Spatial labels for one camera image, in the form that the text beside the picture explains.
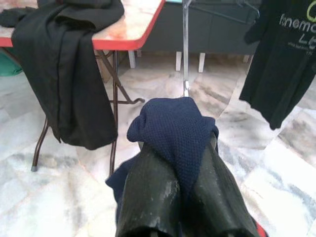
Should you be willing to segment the black tv cabinet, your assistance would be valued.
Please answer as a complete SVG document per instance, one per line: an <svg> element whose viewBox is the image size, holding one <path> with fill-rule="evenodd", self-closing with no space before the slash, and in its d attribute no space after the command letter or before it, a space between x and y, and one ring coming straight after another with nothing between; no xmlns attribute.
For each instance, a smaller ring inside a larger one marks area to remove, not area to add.
<svg viewBox="0 0 316 237"><path fill-rule="evenodd" d="M189 52L199 54L198 72L203 72L208 53L252 55L255 46L244 35L259 17L262 0L192 0L189 7ZM131 68L141 51L175 52L175 69L181 70L183 52L182 0L166 0L144 46L129 51Z"/></svg>

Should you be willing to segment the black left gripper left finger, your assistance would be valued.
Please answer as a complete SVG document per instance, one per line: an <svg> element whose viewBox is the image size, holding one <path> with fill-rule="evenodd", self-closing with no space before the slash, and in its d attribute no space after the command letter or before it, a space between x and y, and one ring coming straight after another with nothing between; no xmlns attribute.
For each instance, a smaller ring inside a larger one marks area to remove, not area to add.
<svg viewBox="0 0 316 237"><path fill-rule="evenodd" d="M180 237L180 211L174 169L144 144L124 184L116 237Z"/></svg>

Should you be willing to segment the red-edged marble folding table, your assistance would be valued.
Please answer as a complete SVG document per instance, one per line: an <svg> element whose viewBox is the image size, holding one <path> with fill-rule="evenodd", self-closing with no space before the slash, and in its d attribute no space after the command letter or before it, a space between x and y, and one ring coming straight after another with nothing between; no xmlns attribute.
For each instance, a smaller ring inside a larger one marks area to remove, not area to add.
<svg viewBox="0 0 316 237"><path fill-rule="evenodd" d="M113 78L113 113L118 129L118 105L144 103L143 98L131 100L118 78L118 51L130 51L140 49L150 35L153 26L165 4L165 0L121 0L124 7L124 16L113 25L98 32L92 37L93 47L97 52L97 58L102 59L103 65L107 68ZM37 0L0 0L0 12L4 9L14 7L37 7ZM0 26L0 52L10 57L16 64L18 59L6 48L13 47L11 35L13 28ZM113 57L113 63L109 62L109 57ZM118 99L118 89L123 94L125 101ZM33 163L32 172L38 170L38 160L40 149L48 130L48 121L45 118L44 126L38 139Z"/></svg>

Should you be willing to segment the green bag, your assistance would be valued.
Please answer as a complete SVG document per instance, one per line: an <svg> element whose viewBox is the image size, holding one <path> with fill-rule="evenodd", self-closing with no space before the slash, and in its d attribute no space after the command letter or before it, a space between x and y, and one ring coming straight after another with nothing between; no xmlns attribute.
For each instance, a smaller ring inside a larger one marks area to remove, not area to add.
<svg viewBox="0 0 316 237"><path fill-rule="evenodd" d="M0 77L11 77L23 72L22 68L4 53L0 53Z"/></svg>

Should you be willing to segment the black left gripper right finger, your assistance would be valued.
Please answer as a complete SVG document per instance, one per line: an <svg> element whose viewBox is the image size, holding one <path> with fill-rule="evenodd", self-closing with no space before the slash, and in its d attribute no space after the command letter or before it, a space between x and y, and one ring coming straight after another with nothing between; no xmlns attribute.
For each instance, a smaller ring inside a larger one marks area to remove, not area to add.
<svg viewBox="0 0 316 237"><path fill-rule="evenodd" d="M185 237L259 237L236 180L216 151L211 133L184 211Z"/></svg>

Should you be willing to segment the silver metal clothes rack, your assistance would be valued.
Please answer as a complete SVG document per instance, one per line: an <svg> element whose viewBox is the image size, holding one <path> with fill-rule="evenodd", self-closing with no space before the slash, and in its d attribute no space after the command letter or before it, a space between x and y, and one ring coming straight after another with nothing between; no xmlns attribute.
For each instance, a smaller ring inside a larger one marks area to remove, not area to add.
<svg viewBox="0 0 316 237"><path fill-rule="evenodd" d="M183 90L184 96L189 97L189 8L192 0L182 0L183 7L183 63L184 79Z"/></svg>

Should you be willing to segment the black draped garment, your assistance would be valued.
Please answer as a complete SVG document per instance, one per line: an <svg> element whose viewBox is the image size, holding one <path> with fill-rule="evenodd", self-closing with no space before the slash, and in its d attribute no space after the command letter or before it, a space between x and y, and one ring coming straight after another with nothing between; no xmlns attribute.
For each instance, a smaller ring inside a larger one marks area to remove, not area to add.
<svg viewBox="0 0 316 237"><path fill-rule="evenodd" d="M56 139L95 150L118 136L92 36L124 14L121 0L48 0L0 12Z"/></svg>

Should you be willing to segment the black printed T-shirt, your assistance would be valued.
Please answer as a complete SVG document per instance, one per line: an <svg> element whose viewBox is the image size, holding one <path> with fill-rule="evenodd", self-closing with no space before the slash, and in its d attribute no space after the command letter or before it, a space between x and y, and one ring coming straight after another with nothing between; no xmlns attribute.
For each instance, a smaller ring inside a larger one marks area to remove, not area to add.
<svg viewBox="0 0 316 237"><path fill-rule="evenodd" d="M258 46L239 99L275 130L316 75L316 0L262 0L259 11L244 36Z"/></svg>

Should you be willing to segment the dark navy knit shirt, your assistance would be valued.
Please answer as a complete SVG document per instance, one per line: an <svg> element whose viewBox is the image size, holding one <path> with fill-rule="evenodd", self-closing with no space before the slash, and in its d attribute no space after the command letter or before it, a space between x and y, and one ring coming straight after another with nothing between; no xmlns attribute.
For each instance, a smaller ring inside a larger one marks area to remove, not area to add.
<svg viewBox="0 0 316 237"><path fill-rule="evenodd" d="M215 119L203 116L192 98L156 98L148 101L130 125L127 138L141 149L148 144L174 169L181 191L180 237L184 236L184 211L197 181L201 160L211 133L218 140ZM117 203L116 225L119 219L124 184L136 158L123 162L106 180ZM266 231L252 217L259 237Z"/></svg>

